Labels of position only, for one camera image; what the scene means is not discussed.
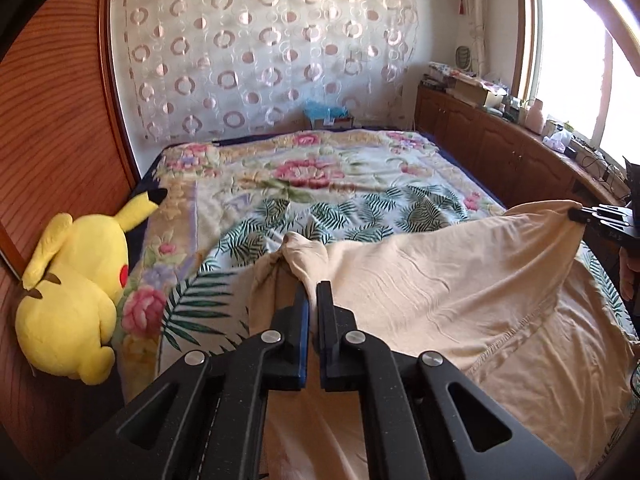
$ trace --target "black ear tip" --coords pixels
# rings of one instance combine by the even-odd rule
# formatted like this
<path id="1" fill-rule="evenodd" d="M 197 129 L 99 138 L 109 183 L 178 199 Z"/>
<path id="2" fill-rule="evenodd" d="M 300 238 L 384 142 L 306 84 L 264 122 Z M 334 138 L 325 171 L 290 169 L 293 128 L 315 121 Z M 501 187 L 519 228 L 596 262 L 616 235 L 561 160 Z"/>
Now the black ear tip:
<path id="1" fill-rule="evenodd" d="M 146 192 L 146 195 L 149 197 L 149 200 L 156 205 L 160 205 L 162 200 L 164 200 L 169 192 L 164 187 L 159 187 L 158 189 L 151 189 Z"/>

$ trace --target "metal screw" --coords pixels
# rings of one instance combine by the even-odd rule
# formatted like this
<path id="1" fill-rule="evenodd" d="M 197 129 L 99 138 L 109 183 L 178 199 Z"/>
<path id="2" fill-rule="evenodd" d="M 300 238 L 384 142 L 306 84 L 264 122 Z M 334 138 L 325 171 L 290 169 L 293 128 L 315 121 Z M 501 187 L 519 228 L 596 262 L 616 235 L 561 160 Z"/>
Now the metal screw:
<path id="1" fill-rule="evenodd" d="M 198 366 L 204 362 L 204 354 L 200 350 L 193 350 L 184 356 L 184 362 L 189 366 Z"/>
<path id="2" fill-rule="evenodd" d="M 266 332 L 262 332 L 260 338 L 265 343 L 277 343 L 278 341 L 280 341 L 280 339 L 282 339 L 282 336 L 277 330 L 267 330 Z"/>
<path id="3" fill-rule="evenodd" d="M 344 338 L 352 345 L 360 345 L 364 343 L 366 336 L 360 330 L 351 330 Z"/>
<path id="4" fill-rule="evenodd" d="M 444 359 L 437 352 L 428 351 L 422 354 L 422 362 L 427 366 L 440 366 L 444 362 Z"/>

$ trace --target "pikachu ear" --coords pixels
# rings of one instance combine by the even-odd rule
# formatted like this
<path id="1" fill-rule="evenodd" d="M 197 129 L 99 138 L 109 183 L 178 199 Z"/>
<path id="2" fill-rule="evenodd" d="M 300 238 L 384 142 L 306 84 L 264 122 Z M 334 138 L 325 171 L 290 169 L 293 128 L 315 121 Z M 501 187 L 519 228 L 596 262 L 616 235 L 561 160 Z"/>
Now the pikachu ear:
<path id="1" fill-rule="evenodd" d="M 151 216 L 166 196 L 167 190 L 162 187 L 141 193 L 129 200 L 114 218 L 124 232 L 131 231 Z"/>
<path id="2" fill-rule="evenodd" d="M 68 213 L 58 213 L 49 221 L 22 275 L 22 286 L 26 290 L 32 289 L 42 279 L 47 265 L 65 242 L 73 222 Z"/>

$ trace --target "window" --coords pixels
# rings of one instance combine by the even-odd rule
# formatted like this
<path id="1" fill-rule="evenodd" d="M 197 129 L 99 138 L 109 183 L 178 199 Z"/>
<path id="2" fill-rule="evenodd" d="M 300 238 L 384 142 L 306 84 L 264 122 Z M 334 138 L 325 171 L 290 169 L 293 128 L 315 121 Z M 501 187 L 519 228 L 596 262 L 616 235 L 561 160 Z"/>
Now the window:
<path id="1" fill-rule="evenodd" d="M 624 168 L 640 163 L 633 120 L 638 78 L 584 0 L 534 0 L 536 34 L 529 97 L 550 117 L 568 121 L 578 137 Z"/>

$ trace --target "cardboard box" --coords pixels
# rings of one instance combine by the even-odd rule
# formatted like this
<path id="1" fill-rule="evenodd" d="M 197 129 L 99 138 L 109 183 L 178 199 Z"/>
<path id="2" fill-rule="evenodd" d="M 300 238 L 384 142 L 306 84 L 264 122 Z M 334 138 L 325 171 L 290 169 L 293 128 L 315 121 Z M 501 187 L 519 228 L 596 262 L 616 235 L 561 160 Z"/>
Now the cardboard box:
<path id="1" fill-rule="evenodd" d="M 344 117 L 342 119 L 333 119 L 327 121 L 326 119 L 316 119 L 313 122 L 306 118 L 306 124 L 310 130 L 351 130 L 353 128 L 353 117 Z"/>
<path id="2" fill-rule="evenodd" d="M 469 84 L 461 79 L 456 79 L 456 84 L 448 93 L 472 106 L 497 108 L 502 102 L 501 95 L 494 94 L 480 84 Z"/>

